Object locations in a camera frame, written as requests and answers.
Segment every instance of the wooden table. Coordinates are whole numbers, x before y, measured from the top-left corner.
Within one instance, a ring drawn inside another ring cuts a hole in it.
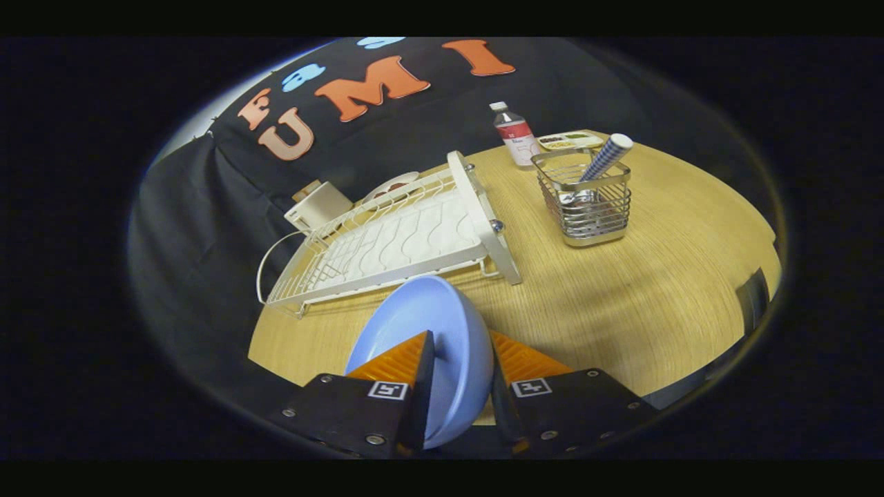
[[[636,144],[622,159],[632,170],[626,236],[587,248],[564,243],[536,173],[518,170],[506,147],[467,159],[506,224],[523,282],[487,279],[475,267],[442,276],[489,328],[574,369],[599,367],[649,394],[743,336],[735,291],[759,267],[776,293],[781,267],[770,225],[736,191],[676,157]],[[360,331],[393,289],[315,303],[300,320],[265,308],[248,358],[298,385],[320,372],[343,374]],[[476,424],[494,424],[490,403]]]

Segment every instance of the screw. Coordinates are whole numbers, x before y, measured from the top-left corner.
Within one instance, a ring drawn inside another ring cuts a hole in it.
[[[371,445],[384,445],[386,443],[386,439],[380,435],[369,435],[365,437],[365,441]]]

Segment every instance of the blue striped handle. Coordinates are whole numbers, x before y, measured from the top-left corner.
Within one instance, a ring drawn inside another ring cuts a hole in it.
[[[599,151],[596,158],[592,159],[592,164],[586,168],[586,171],[580,177],[580,181],[594,180],[605,173],[612,165],[619,161],[632,149],[633,142],[625,134],[612,134],[605,146]]]

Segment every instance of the white wire dish rack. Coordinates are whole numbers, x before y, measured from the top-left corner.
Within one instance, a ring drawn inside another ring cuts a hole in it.
[[[501,275],[510,285],[521,283],[503,223],[474,166],[458,151],[447,158],[446,170],[368,200],[304,233],[307,239],[263,299],[261,272],[267,257],[282,240],[303,232],[277,241],[258,266],[258,301],[300,319],[311,303],[471,265],[478,265],[485,277]],[[488,257],[494,272],[486,267]]]

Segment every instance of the letter m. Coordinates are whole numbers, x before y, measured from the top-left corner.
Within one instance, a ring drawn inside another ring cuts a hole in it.
[[[365,81],[334,80],[320,87],[315,95],[331,100],[340,111],[340,121],[346,123],[369,109],[354,100],[373,105],[383,103],[383,87],[387,88],[390,98],[402,98],[430,87],[429,82],[418,80],[402,67],[401,60],[399,56],[382,58],[366,69]]]

